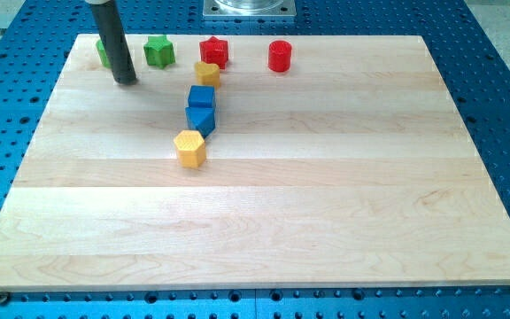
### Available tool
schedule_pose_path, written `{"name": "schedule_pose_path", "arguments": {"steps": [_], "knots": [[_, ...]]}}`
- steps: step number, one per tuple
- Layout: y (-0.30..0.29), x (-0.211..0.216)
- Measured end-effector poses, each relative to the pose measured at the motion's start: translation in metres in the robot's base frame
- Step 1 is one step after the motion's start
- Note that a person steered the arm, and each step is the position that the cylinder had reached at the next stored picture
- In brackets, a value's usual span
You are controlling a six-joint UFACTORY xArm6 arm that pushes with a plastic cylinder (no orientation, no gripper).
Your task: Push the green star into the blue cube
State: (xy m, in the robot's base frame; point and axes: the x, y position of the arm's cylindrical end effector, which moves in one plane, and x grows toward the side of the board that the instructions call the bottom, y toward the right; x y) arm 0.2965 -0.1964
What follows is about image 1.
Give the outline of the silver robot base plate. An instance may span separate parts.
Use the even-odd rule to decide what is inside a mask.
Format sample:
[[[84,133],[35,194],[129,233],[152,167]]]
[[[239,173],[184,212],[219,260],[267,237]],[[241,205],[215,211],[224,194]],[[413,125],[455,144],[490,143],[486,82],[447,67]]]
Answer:
[[[210,18],[297,15],[295,0],[204,0],[203,15]]]

